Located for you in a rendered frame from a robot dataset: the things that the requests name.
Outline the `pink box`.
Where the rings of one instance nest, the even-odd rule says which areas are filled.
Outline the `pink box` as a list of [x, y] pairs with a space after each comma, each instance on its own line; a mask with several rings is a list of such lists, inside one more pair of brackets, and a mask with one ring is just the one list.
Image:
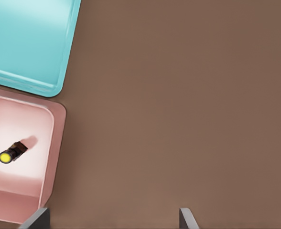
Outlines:
[[45, 99], [0, 89], [0, 153], [21, 141], [28, 150], [0, 162], [0, 221], [21, 224], [52, 194], [66, 109]]

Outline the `black button with yellow cap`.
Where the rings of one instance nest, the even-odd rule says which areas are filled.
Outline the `black button with yellow cap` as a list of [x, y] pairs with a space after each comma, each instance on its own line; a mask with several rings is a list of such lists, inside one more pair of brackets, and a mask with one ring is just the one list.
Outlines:
[[28, 150], [21, 141], [13, 143], [8, 149], [0, 153], [0, 162], [9, 164]]

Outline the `pale blue-green tray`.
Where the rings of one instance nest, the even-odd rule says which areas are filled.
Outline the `pale blue-green tray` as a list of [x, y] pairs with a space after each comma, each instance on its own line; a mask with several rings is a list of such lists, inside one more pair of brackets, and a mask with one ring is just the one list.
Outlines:
[[58, 95], [80, 5], [81, 0], [0, 0], [0, 85]]

